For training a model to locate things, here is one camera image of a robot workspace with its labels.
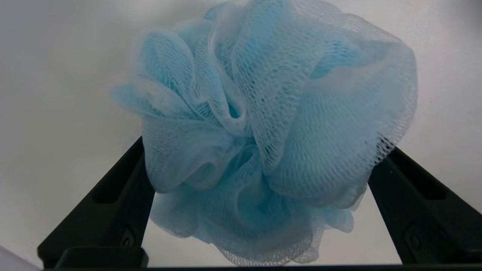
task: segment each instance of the gray wall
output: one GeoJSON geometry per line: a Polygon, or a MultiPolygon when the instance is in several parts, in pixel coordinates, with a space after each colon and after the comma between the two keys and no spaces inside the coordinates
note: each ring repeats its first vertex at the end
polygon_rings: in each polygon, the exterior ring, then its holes
{"type": "MultiPolygon", "coordinates": [[[[0,1],[0,245],[38,266],[36,246],[140,135],[114,105],[130,41],[200,17],[219,0],[0,1]]],[[[417,57],[419,104],[401,148],[482,211],[482,1],[333,0],[417,57]]],[[[149,223],[152,265],[229,264],[212,246],[149,223]]],[[[355,231],[329,231],[318,264],[399,262],[370,193],[355,231]]]]}

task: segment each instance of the blue loofah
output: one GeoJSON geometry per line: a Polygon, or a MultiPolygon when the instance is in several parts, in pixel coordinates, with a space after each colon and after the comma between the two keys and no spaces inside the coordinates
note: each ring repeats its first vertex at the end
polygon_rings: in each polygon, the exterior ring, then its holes
{"type": "Polygon", "coordinates": [[[239,265],[318,257],[350,232],[416,105],[413,52],[318,0],[230,1],[153,30],[114,98],[142,115],[152,220],[239,265]]]}

